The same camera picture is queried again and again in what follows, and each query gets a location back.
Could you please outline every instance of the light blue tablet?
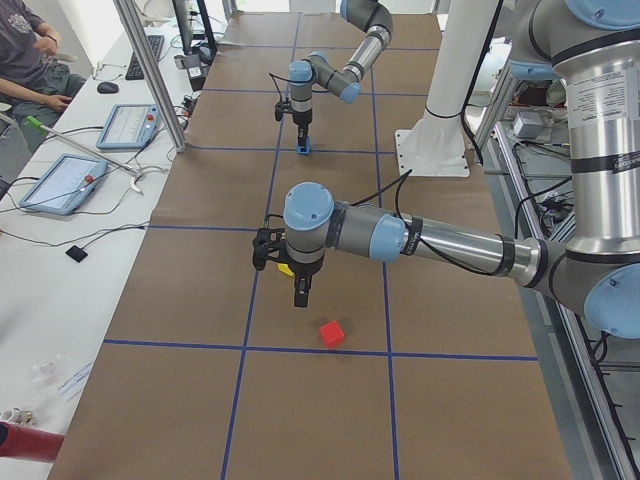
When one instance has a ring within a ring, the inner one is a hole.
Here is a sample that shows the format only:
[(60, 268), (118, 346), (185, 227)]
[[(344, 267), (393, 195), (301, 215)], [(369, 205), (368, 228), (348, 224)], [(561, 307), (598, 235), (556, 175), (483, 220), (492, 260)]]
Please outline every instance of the light blue tablet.
[(69, 215), (82, 205), (106, 171), (106, 160), (64, 154), (18, 205), (38, 212)]
[(96, 147), (100, 150), (139, 150), (151, 141), (160, 123), (156, 105), (114, 105)]

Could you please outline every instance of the yellow object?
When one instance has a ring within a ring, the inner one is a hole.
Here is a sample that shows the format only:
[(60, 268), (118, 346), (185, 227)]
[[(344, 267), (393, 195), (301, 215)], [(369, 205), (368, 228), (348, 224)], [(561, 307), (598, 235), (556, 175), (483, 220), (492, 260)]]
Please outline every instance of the yellow object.
[(280, 270), (285, 275), (289, 275), (290, 277), (294, 276), (293, 272), (289, 268), (289, 265), (287, 265), (286, 263), (279, 263), (278, 264), (278, 270)]

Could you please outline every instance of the person's hand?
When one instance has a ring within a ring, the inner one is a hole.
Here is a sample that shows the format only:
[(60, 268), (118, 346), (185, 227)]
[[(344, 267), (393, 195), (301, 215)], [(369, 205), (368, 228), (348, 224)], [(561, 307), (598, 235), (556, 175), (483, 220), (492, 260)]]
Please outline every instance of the person's hand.
[(51, 110), (62, 113), (67, 109), (71, 100), (71, 97), (65, 97), (64, 95), (46, 95), (43, 103)]
[(48, 57), (53, 57), (58, 53), (58, 44), (51, 37), (42, 37), (36, 43), (33, 44), (33, 48), (39, 50)]

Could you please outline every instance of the t-shirt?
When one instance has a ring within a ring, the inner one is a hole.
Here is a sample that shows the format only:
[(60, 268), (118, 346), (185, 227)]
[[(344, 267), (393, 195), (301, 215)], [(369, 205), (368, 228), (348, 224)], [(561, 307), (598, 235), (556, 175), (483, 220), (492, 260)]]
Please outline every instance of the t-shirt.
[(0, 0), (0, 77), (29, 87), (43, 76), (46, 58), (33, 48), (42, 23), (22, 0)]

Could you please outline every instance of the dark pants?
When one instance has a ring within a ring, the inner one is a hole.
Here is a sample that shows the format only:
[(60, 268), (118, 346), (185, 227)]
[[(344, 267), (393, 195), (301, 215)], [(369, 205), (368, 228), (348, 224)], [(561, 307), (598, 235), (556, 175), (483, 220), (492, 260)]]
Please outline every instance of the dark pants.
[[(70, 73), (68, 66), (54, 63), (47, 70), (45, 77), (36, 86), (29, 88), (44, 95), (75, 97), (84, 82), (85, 79), (80, 75)], [(48, 127), (53, 127), (62, 114), (51, 110), (46, 105), (35, 102), (17, 101), (16, 103), (14, 99), (12, 103), (13, 115), (20, 124), (20, 130), (29, 144), (29, 150), (35, 152), (45, 135), (40, 130), (28, 125), (26, 118), (31, 115)]]

